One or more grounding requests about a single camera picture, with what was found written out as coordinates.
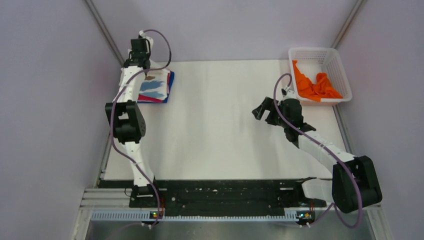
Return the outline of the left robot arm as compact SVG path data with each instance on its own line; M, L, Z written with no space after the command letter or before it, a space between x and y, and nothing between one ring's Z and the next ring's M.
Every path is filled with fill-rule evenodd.
M143 159L141 139L146 134L146 121L138 107L141 84L150 68L151 38L138 37L130 41L128 59L121 68L119 90L112 102L105 105L110 126L112 147L129 160L133 172L131 198L149 207L160 202L160 193L153 181L155 176Z

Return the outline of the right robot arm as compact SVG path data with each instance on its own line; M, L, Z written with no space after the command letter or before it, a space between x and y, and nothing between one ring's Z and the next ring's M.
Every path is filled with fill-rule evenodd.
M286 139L308 153L331 174L331 179L309 177L297 182L293 200L307 206L313 199L335 204L342 213L378 204L383 199L373 161L366 155L355 156L325 140L317 130L304 121L300 101L287 98L274 101L266 97L252 114L260 120L282 127Z

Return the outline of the white t shirt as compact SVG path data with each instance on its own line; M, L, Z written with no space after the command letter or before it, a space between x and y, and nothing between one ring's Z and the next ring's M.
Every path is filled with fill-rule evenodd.
M139 97L164 101L169 95L170 77L171 71L168 69L149 71L140 86Z

